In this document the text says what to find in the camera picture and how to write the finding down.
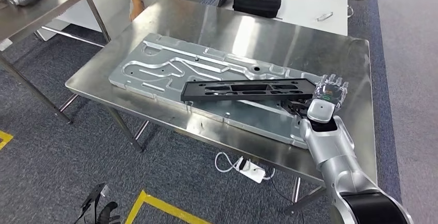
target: stainless steel table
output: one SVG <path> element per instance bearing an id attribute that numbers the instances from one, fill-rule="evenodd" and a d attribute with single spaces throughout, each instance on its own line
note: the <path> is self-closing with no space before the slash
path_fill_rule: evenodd
<path id="1" fill-rule="evenodd" d="M 39 28 L 44 28 L 49 31 L 69 36 L 74 39 L 89 42 L 94 45 L 104 47 L 101 44 L 87 41 L 86 39 L 65 33 L 60 30 L 44 27 L 43 25 L 50 22 L 52 19 L 62 14 L 68 8 L 81 0 L 40 0 L 35 5 L 28 7 L 7 6 L 0 9 L 0 42 L 5 39 L 10 39 L 12 42 L 20 41 L 29 34 Z M 110 41 L 105 25 L 99 16 L 99 13 L 94 5 L 93 0 L 87 0 L 91 11 L 93 12 L 99 26 L 102 29 L 107 42 Z M 65 104 L 60 108 L 56 107 L 43 93 L 41 93 L 29 80 L 27 80 L 17 69 L 9 63 L 0 52 L 0 66 L 12 74 L 18 81 L 26 86 L 36 97 L 38 97 L 45 105 L 49 107 L 56 115 L 61 116 L 67 122 L 71 120 L 63 113 L 63 111 L 77 98 L 77 95 L 71 96 Z"/>
<path id="2" fill-rule="evenodd" d="M 343 76 L 350 86 L 339 115 L 355 141 L 359 163 L 377 181 L 368 41 L 185 0 L 159 0 L 66 82 L 71 91 L 83 97 L 316 183 L 321 186 L 316 192 L 324 189 L 324 181 L 308 150 L 172 108 L 110 84 L 110 73 L 148 33 L 317 75 Z M 123 120 L 116 120 L 129 141 L 138 146 Z M 296 180 L 294 188 L 298 189 L 299 184 Z M 297 190 L 293 198 L 294 201 L 298 198 Z"/>

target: aluminum plate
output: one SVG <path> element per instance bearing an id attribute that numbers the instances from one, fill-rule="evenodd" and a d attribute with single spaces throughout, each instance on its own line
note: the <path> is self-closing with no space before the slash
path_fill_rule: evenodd
<path id="1" fill-rule="evenodd" d="M 307 149 L 298 119 L 275 101 L 180 101 L 187 81 L 307 78 L 319 76 L 271 63 L 228 54 L 158 34 L 148 34 L 112 72 L 120 88 L 198 113 L 268 138 Z"/>

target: black carrying case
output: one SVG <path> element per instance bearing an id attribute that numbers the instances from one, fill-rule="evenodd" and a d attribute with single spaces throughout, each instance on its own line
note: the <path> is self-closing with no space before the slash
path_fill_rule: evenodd
<path id="1" fill-rule="evenodd" d="M 233 9 L 266 18 L 275 18 L 280 6 L 281 0 L 234 0 Z"/>

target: silver robotic arm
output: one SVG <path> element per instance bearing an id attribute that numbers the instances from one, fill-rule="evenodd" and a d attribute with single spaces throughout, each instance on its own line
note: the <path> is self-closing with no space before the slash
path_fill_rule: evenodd
<path id="1" fill-rule="evenodd" d="M 317 84 L 300 122 L 301 136 L 321 171 L 331 200 L 332 223 L 412 224 L 407 211 L 361 169 L 354 142 L 343 121 L 334 116 L 347 94 L 348 83 L 326 75 Z"/>

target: yellow floor tape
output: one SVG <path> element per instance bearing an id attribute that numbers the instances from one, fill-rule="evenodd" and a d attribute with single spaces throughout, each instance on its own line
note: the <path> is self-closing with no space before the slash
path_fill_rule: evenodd
<path id="1" fill-rule="evenodd" d="M 151 195 L 146 194 L 146 192 L 144 190 L 142 190 L 142 192 L 140 192 L 140 195 L 138 196 L 137 200 L 134 203 L 134 206 L 132 206 L 132 209 L 126 219 L 125 224 L 132 224 L 132 222 L 134 221 L 135 217 L 138 214 L 138 211 L 140 210 L 140 208 L 142 207 L 143 203 L 147 203 L 151 206 L 156 207 L 157 209 L 166 212 L 170 215 L 173 215 L 187 223 L 190 224 L 210 224 L 208 221 L 205 221 L 201 218 L 198 218 L 192 214 L 189 214 L 175 206 L 172 206 L 166 202 L 163 202 L 160 199 L 157 199 Z"/>
<path id="2" fill-rule="evenodd" d="M 13 139 L 13 136 L 0 130 L 0 150 Z"/>

